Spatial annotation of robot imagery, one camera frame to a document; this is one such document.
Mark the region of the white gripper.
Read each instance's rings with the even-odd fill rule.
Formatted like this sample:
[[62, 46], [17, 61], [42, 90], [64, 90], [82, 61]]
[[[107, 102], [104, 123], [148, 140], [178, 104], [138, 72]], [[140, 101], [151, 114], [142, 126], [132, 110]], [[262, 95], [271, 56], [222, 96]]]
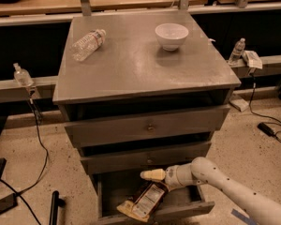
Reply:
[[170, 190], [177, 188], [185, 188], [188, 186], [200, 186], [205, 182], [195, 175], [197, 167], [193, 163], [184, 165], [169, 166], [165, 171], [156, 169], [151, 171], [143, 171], [140, 177], [149, 181], [165, 181]]

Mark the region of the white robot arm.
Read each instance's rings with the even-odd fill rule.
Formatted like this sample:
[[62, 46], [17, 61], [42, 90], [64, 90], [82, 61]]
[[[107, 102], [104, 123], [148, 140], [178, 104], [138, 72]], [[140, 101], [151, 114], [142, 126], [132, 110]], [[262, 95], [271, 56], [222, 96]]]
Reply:
[[169, 166], [166, 170], [143, 171], [140, 177], [162, 182], [169, 190], [210, 185], [242, 208], [258, 225], [281, 225], [281, 204], [233, 180], [206, 157], [196, 157], [190, 163]]

